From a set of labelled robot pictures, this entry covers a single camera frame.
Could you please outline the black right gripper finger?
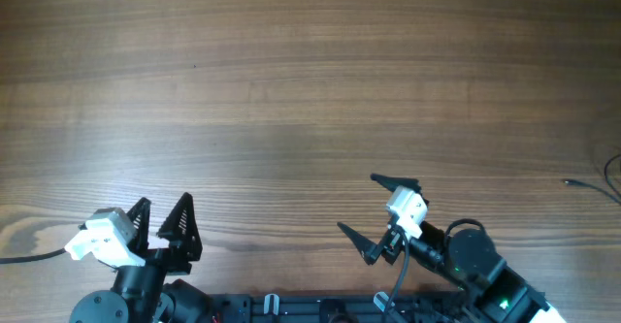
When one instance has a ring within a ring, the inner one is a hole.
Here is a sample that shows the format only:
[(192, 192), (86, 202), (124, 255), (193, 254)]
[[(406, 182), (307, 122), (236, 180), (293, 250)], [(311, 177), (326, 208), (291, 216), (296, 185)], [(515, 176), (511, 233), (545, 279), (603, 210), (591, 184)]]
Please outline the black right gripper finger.
[(342, 222), (338, 222), (337, 226), (351, 240), (367, 265), (373, 265), (378, 260), (382, 252), (378, 243), (372, 242)]
[(423, 196), (422, 187), (420, 186), (419, 180), (417, 178), (395, 178), (371, 173), (370, 179), (377, 182), (379, 185), (381, 185), (391, 193), (394, 193), (398, 187), (402, 186), (404, 188), (414, 191), (420, 196)]

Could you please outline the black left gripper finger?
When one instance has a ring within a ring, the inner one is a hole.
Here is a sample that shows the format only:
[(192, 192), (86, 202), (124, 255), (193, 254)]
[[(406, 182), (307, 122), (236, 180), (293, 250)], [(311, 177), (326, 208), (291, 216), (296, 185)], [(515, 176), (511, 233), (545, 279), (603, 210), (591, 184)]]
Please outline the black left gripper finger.
[(128, 248), (139, 256), (144, 256), (148, 249), (150, 206), (151, 201), (143, 197), (127, 212), (136, 231)]
[(167, 240), (169, 248), (185, 260), (198, 261), (201, 258), (203, 246), (191, 194), (185, 192), (181, 195), (156, 235)]

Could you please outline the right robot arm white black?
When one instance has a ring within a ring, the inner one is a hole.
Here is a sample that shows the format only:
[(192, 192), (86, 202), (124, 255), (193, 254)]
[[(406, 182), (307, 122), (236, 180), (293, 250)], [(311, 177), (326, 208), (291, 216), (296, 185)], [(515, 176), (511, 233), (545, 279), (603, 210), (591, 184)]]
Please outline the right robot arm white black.
[[(383, 322), (565, 322), (545, 294), (508, 265), (482, 223), (462, 218), (441, 230), (426, 221), (429, 201), (418, 179), (372, 174), (371, 180), (391, 193), (385, 206), (389, 220), (380, 241), (373, 242), (342, 222), (338, 227), (368, 265), (379, 259), (393, 264), (404, 257), (393, 289), (374, 295)], [(411, 260), (458, 290), (437, 298), (417, 295), (408, 307), (399, 309), (398, 294)]]

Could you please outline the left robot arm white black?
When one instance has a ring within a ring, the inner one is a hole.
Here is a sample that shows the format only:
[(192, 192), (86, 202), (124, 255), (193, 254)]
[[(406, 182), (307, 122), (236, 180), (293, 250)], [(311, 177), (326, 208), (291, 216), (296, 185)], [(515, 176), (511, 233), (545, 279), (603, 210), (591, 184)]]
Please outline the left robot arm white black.
[(112, 268), (115, 280), (108, 290), (84, 296), (70, 320), (90, 322), (217, 322), (212, 298), (167, 275), (188, 275), (200, 260), (203, 247), (193, 197), (185, 192), (166, 217), (156, 236), (167, 243), (149, 246), (151, 201), (141, 198), (130, 211), (99, 209), (65, 245), (74, 260), (93, 255)]

